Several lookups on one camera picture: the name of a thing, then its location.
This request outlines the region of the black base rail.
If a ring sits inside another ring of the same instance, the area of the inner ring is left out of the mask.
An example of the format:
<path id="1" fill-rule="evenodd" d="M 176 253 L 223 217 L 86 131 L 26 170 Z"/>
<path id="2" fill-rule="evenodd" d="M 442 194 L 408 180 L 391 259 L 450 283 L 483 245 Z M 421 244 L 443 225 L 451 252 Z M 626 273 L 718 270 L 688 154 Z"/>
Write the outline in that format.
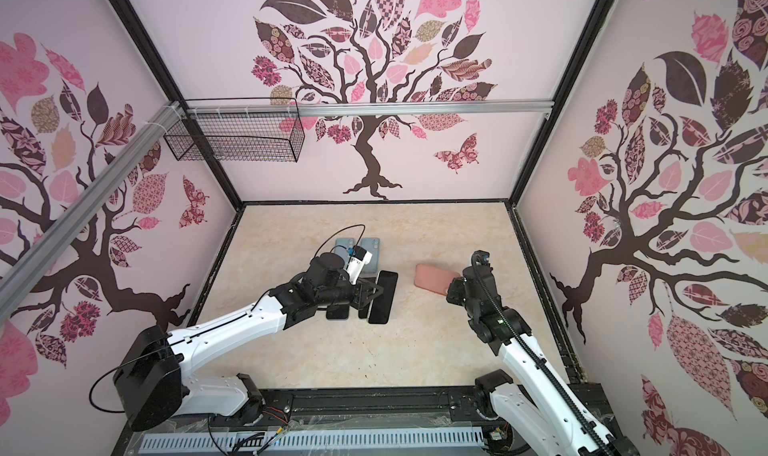
<path id="1" fill-rule="evenodd" d="M 453 423 L 493 427 L 478 413 L 472 386 L 266 389 L 265 406 L 288 421 L 307 422 L 320 416 L 446 416 Z"/>

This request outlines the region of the black phone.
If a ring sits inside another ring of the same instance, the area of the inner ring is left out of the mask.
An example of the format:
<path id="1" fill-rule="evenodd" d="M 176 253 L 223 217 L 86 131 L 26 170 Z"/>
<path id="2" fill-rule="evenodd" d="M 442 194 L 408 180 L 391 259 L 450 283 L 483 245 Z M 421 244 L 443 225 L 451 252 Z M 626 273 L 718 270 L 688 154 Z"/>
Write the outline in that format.
<path id="1" fill-rule="evenodd" d="M 382 270 L 376 285 L 382 289 L 382 294 L 376 296 L 369 310 L 368 323 L 386 325 L 389 322 L 399 275 L 396 272 Z"/>
<path id="2" fill-rule="evenodd" d="M 327 320 L 347 320 L 350 314 L 350 306 L 348 304 L 330 305 L 326 308 Z"/>

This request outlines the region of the aluminium rail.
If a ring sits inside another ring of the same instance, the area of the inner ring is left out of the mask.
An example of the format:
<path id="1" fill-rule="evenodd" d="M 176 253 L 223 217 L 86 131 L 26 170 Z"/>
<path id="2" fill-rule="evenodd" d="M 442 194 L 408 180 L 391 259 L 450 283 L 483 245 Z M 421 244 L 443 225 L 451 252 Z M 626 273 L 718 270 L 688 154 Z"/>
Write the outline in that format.
<path id="1" fill-rule="evenodd" d="M 115 160 L 42 235 L 41 240 L 11 267 L 1 281 L 2 321 L 11 317 L 11 313 L 76 239 L 112 192 L 127 178 L 132 168 L 139 164 L 151 147 L 182 117 L 183 110 L 177 101 L 169 101 L 162 106 Z"/>
<path id="2" fill-rule="evenodd" d="M 271 104 L 269 100 L 241 100 L 241 105 L 225 105 L 224 100 L 200 100 L 197 105 L 188 101 L 186 113 L 190 117 L 213 115 L 256 116 L 269 114 L 294 117 L 342 117 L 422 114 L 495 114 L 542 113 L 550 114 L 554 102 L 542 99 L 512 99 L 485 101 L 437 101 L 349 104 Z"/>

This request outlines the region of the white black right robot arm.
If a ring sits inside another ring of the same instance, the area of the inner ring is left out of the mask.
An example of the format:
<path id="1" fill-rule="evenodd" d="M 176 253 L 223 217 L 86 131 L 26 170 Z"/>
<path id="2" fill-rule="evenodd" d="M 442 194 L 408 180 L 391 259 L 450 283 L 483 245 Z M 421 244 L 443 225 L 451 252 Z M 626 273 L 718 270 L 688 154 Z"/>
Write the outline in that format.
<path id="1" fill-rule="evenodd" d="M 501 371 L 476 381 L 478 412 L 501 419 L 536 455 L 636 455 L 635 445 L 609 430 L 570 389 L 546 359 L 531 327 L 502 304 L 490 254 L 475 251 L 446 296 L 461 306 L 477 338 L 517 377 Z"/>

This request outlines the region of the light green phone case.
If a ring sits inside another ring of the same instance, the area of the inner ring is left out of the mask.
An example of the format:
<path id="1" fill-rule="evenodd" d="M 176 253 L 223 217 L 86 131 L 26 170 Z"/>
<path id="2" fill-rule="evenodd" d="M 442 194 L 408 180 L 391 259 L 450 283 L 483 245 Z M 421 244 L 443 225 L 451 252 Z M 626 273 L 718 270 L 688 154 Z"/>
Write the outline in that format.
<path id="1" fill-rule="evenodd" d="M 355 238 L 338 238 L 335 240 L 333 253 L 347 261 L 350 257 L 350 251 L 355 246 Z"/>

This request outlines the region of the aluminium rail left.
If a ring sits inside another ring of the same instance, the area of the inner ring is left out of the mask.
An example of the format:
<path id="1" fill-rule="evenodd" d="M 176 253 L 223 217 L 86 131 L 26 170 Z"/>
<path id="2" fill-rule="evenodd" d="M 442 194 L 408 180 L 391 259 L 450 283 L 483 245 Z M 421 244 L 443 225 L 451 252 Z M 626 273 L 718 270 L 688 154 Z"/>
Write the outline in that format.
<path id="1" fill-rule="evenodd" d="M 2 321 L 11 317 L 11 313 L 76 239 L 112 192 L 127 178 L 132 168 L 139 164 L 151 147 L 182 117 L 183 110 L 177 101 L 169 101 L 162 106 L 115 160 L 42 235 L 41 240 L 11 267 L 1 281 Z"/>

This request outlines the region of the black corner frame post left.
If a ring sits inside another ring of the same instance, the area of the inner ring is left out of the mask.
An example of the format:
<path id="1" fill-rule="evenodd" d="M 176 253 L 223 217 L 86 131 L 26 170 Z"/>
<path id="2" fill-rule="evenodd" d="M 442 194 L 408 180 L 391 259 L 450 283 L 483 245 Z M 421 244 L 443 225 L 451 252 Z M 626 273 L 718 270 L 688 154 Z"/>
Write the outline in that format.
<path id="1" fill-rule="evenodd" d="M 134 46 L 144 59 L 144 62 L 164 95 L 171 102 L 178 103 L 181 109 L 186 112 L 189 109 L 189 106 L 186 103 L 186 98 L 180 91 L 170 70 L 130 0 L 108 0 L 108 2 L 133 41 Z M 203 136 L 199 124 L 195 120 L 189 118 L 184 119 L 183 123 L 190 133 L 193 143 L 203 156 L 203 160 L 211 170 L 214 179 L 222 189 L 226 199 L 236 213 L 241 212 L 245 208 L 245 203 L 238 195 L 221 163 L 214 158 L 213 149 L 208 140 Z"/>

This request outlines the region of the pale blue phone case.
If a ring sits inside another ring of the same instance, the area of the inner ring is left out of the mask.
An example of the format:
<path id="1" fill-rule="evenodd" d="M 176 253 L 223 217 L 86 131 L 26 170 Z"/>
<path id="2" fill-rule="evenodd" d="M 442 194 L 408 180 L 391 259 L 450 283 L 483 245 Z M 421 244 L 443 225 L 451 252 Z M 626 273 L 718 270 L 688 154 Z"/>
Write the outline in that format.
<path id="1" fill-rule="evenodd" d="M 379 271 L 381 240 L 365 237 L 359 245 L 371 254 L 371 259 L 363 267 L 361 276 L 364 278 L 375 277 Z"/>

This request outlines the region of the black corner frame post right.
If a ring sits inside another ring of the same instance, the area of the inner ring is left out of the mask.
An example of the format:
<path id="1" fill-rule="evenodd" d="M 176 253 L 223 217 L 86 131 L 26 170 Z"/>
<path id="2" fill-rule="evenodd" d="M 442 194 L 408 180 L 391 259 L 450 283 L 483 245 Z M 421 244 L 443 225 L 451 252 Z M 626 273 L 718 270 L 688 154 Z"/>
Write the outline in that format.
<path id="1" fill-rule="evenodd" d="M 513 186 L 510 197 L 507 199 L 510 208 L 515 208 L 519 205 L 536 166 L 544 153 L 546 145 L 554 133 L 556 123 L 565 110 L 571 93 L 587 64 L 588 57 L 590 56 L 616 1 L 617 0 L 595 0 L 575 48 L 565 67 L 563 76 L 556 87 L 552 109 L 541 123 L 526 158 L 523 161 L 522 169 Z"/>

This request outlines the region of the pink phone case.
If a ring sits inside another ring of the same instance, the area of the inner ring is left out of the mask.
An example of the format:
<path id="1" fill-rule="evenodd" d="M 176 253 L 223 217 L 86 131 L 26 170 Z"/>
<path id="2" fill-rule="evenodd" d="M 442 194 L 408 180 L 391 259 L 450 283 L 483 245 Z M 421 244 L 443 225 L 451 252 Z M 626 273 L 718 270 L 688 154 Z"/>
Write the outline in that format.
<path id="1" fill-rule="evenodd" d="M 451 283 L 459 278 L 455 271 L 419 263 L 415 267 L 414 286 L 438 295 L 446 296 Z"/>

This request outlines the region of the aluminium rail back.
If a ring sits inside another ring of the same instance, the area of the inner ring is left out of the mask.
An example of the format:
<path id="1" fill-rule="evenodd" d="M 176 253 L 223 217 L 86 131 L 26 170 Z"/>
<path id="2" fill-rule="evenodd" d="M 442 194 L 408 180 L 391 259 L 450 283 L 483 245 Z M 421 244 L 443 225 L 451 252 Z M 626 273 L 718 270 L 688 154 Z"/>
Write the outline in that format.
<path id="1" fill-rule="evenodd" d="M 542 99 L 512 99 L 485 101 L 437 101 L 349 104 L 271 104 L 269 100 L 241 100 L 241 105 L 225 105 L 224 100 L 200 100 L 197 105 L 188 101 L 186 113 L 190 117 L 213 115 L 256 116 L 269 114 L 294 117 L 342 117 L 422 114 L 495 114 L 542 113 L 550 114 L 554 102 Z"/>

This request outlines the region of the black corner frame post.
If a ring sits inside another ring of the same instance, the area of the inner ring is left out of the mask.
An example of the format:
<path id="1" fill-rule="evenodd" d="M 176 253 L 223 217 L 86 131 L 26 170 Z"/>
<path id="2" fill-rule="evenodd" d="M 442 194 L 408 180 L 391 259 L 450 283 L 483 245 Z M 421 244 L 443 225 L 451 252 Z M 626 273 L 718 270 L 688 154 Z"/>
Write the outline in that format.
<path id="1" fill-rule="evenodd" d="M 186 103 L 186 98 L 180 91 L 170 70 L 130 0 L 108 0 L 108 2 L 133 41 L 134 46 L 144 59 L 144 62 L 164 95 L 171 102 L 178 103 L 181 109 L 186 112 L 189 109 L 189 106 Z M 214 158 L 213 149 L 208 140 L 203 136 L 199 124 L 195 120 L 189 118 L 184 119 L 183 123 L 190 133 L 193 143 L 203 156 L 203 160 L 211 170 L 214 179 L 222 189 L 226 199 L 236 213 L 241 212 L 245 208 L 245 203 L 238 195 L 221 163 Z"/>
<path id="2" fill-rule="evenodd" d="M 546 145 L 554 133 L 556 123 L 565 110 L 571 93 L 587 64 L 588 57 L 590 56 L 616 1 L 617 0 L 595 0 L 575 48 L 565 67 L 563 76 L 556 87 L 552 109 L 541 123 L 526 158 L 523 161 L 522 169 L 513 186 L 510 197 L 507 199 L 510 208 L 515 208 L 519 205 L 536 166 L 544 153 Z"/>

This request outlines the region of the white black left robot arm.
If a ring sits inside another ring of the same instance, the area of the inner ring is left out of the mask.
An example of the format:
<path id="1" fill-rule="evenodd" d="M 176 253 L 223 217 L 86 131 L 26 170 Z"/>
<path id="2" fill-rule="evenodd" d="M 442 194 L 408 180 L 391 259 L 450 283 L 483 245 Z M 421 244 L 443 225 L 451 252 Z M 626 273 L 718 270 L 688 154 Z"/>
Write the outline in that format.
<path id="1" fill-rule="evenodd" d="M 266 402 L 250 376 L 203 377 L 198 370 L 257 338 L 313 317 L 319 309 L 370 304 L 384 292 L 360 277 L 372 259 L 359 245 L 347 257 L 322 253 L 306 271 L 238 310 L 171 332 L 159 326 L 141 331 L 123 361 L 108 373 L 130 429 L 147 431 L 186 415 L 255 424 Z"/>

